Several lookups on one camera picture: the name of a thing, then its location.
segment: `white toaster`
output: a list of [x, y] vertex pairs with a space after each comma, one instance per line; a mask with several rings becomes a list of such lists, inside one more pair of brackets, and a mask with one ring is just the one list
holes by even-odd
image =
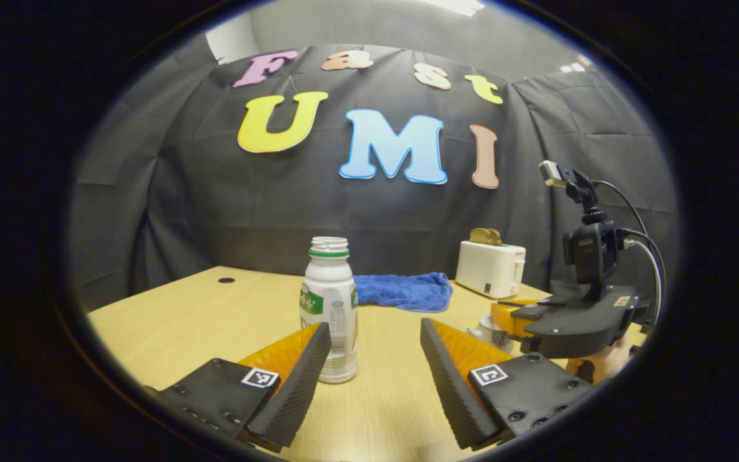
[[526, 249], [521, 246], [461, 242], [455, 282], [491, 298], [505, 298], [518, 293], [526, 263]]

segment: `blue letter m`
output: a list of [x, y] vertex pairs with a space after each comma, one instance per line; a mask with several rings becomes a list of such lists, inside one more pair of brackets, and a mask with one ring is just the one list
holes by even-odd
[[350, 159], [338, 172], [344, 178], [373, 178], [375, 166], [370, 164], [370, 153], [387, 178], [401, 169], [404, 159], [410, 156], [410, 166], [404, 176], [412, 182], [445, 184], [446, 172], [441, 169], [441, 155], [437, 148], [437, 133], [443, 123], [435, 117], [413, 116], [400, 135], [396, 135], [384, 115], [371, 109], [353, 109], [346, 113], [352, 120], [352, 145]]

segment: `white bottle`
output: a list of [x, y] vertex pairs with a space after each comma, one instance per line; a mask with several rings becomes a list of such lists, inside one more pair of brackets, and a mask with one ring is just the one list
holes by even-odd
[[329, 322], [332, 348], [319, 375], [326, 383], [348, 381], [358, 370], [358, 294], [346, 245], [343, 237], [313, 237], [300, 295], [302, 328]]

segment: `table surface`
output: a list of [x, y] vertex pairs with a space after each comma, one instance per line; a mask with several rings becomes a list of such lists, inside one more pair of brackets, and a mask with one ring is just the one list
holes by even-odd
[[[235, 282], [222, 284], [220, 278]], [[132, 377], [164, 389], [212, 357], [235, 362], [299, 330], [302, 280], [217, 266], [89, 316], [105, 346]], [[475, 328], [489, 313], [491, 299], [454, 281], [452, 287], [449, 308], [441, 313], [361, 306], [358, 374], [346, 383], [318, 383], [293, 445], [279, 456], [333, 462], [471, 456], [472, 450], [461, 450], [455, 442], [420, 346], [422, 318], [464, 330]], [[548, 295], [522, 284], [511, 298]], [[637, 328], [630, 330], [633, 343], [640, 345], [645, 337]], [[521, 354], [517, 342], [511, 342], [511, 354]], [[561, 366], [565, 361], [555, 360]]]

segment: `blue towel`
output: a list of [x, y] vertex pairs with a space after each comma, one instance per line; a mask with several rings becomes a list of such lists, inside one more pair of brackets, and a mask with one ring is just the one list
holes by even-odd
[[452, 286], [443, 273], [418, 276], [355, 276], [359, 305], [399, 307], [410, 312], [443, 312], [449, 307]]

